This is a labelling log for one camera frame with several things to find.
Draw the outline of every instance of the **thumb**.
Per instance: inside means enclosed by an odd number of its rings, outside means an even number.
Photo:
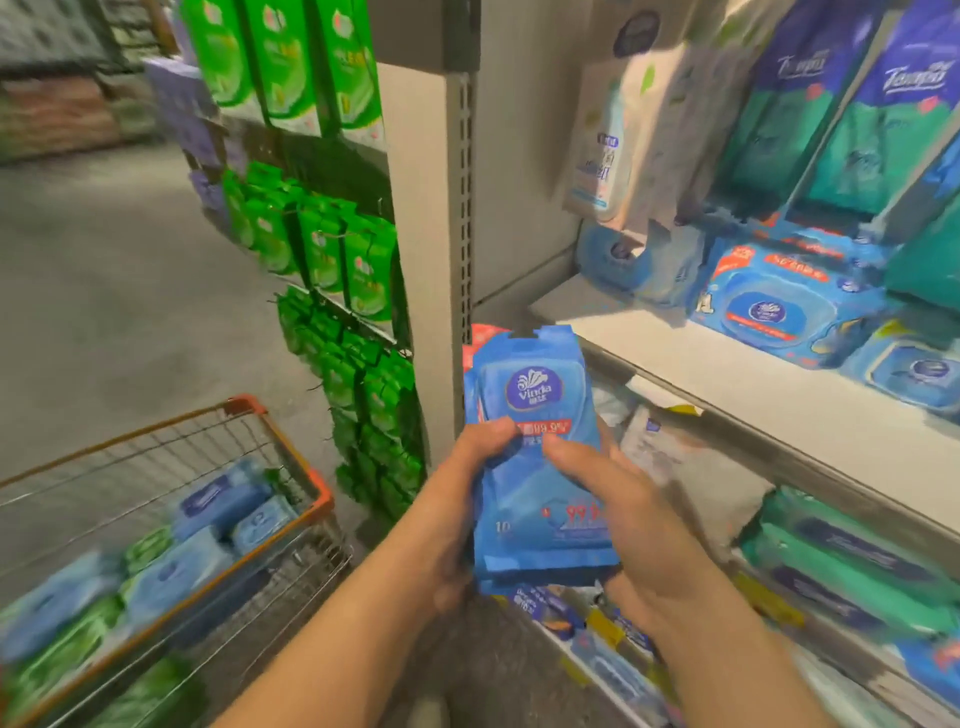
[[[457,438],[444,467],[473,479],[487,459],[506,448],[519,432],[516,423],[509,417],[480,425],[467,425]]]
[[[604,503],[616,502],[630,488],[632,477],[599,450],[554,434],[543,435],[543,454]]]

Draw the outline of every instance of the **concrete floor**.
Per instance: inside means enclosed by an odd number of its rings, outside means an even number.
[[[284,347],[278,286],[204,219],[186,174],[170,147],[0,169],[0,479],[249,392],[333,482],[326,402]],[[350,532],[365,517],[344,497],[337,514]],[[385,723],[424,692],[448,696],[454,728],[629,724],[487,599],[424,637]]]

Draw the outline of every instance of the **dark blue package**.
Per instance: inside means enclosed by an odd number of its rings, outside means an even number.
[[[619,563],[600,502],[543,456],[547,433],[600,449],[580,345],[568,326],[535,336],[497,334],[464,375],[467,421],[508,416],[521,432],[488,462],[475,491],[474,571],[487,593],[591,585]]]

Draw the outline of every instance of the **vinda logo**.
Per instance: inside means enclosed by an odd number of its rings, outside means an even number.
[[[515,410],[535,409],[549,402],[558,402],[564,394],[564,383],[552,369],[529,367],[515,372],[507,382],[507,404]]]
[[[823,74],[829,57],[829,49],[817,51],[806,59],[798,59],[796,56],[783,56],[777,59],[780,64],[780,68],[777,69],[777,76],[782,79],[815,78]]]

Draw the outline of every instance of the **metal wire basket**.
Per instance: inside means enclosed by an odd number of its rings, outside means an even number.
[[[200,680],[206,708],[198,724],[212,722],[319,608],[348,569],[349,549],[329,489],[248,395],[0,482],[0,604],[9,604],[92,548],[120,551],[169,522],[185,489],[245,456],[269,470],[299,516],[4,725],[84,725],[171,653],[192,670],[164,700]]]

